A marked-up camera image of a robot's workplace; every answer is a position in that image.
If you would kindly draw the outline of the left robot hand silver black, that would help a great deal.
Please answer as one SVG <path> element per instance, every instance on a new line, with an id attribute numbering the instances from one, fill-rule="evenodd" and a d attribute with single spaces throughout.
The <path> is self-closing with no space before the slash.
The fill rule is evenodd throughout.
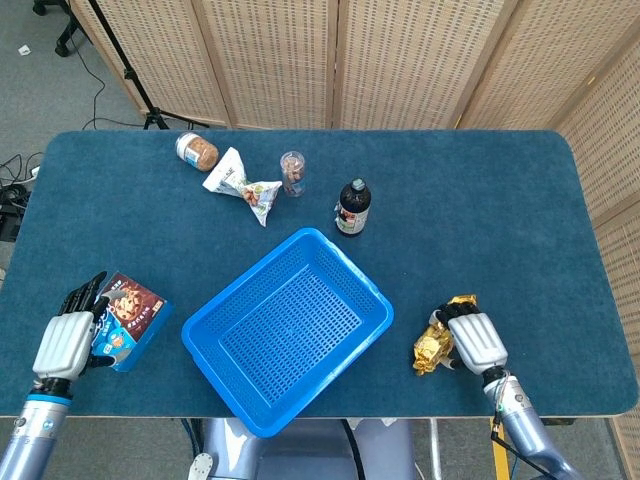
<path id="1" fill-rule="evenodd" d="M 111 300 L 123 296 L 119 290 L 99 293 L 106 275 L 102 271 L 69 292 L 58 313 L 49 320 L 33 363 L 36 379 L 30 395 L 71 399 L 72 383 L 86 370 L 116 363 L 110 355 L 92 352 L 100 317 Z"/>

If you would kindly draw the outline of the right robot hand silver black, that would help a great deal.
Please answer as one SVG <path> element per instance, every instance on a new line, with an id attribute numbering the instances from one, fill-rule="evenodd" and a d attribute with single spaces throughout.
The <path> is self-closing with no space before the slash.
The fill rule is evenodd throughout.
<path id="1" fill-rule="evenodd" d="M 430 323 L 439 322 L 453 337 L 460 361 L 486 384 L 505 375 L 508 352 L 489 316 L 475 295 L 457 296 L 438 306 Z"/>

